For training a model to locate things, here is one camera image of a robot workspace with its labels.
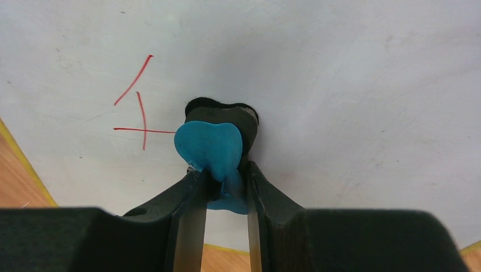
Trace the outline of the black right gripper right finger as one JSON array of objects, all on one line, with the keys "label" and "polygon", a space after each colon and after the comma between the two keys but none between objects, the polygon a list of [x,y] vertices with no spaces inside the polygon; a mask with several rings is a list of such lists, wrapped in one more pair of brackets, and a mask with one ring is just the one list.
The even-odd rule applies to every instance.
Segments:
[{"label": "black right gripper right finger", "polygon": [[246,166],[252,271],[467,271],[425,211],[306,209]]}]

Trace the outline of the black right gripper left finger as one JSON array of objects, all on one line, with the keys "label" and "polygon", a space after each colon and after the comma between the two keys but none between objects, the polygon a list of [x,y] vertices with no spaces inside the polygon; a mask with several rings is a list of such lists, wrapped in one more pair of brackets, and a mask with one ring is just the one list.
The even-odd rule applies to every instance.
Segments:
[{"label": "black right gripper left finger", "polygon": [[2,271],[200,271],[208,172],[123,216],[97,207],[1,210]]}]

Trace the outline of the blue whiteboard eraser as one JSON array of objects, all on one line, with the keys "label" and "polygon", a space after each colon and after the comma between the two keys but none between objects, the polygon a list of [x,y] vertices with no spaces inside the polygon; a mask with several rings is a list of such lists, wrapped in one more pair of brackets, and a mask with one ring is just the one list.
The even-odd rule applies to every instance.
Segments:
[{"label": "blue whiteboard eraser", "polygon": [[174,146],[192,170],[211,174],[209,209],[248,213],[242,172],[258,126],[259,116],[247,104],[198,97],[185,107],[185,122],[175,133]]}]

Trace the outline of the yellow framed whiteboard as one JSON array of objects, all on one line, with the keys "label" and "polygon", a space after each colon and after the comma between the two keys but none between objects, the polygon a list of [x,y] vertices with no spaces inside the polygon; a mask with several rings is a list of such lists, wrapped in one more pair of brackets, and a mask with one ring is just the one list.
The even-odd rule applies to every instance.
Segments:
[{"label": "yellow framed whiteboard", "polygon": [[1,2],[1,119],[61,206],[179,181],[196,97],[257,111],[251,159],[300,205],[480,240],[479,1]]}]

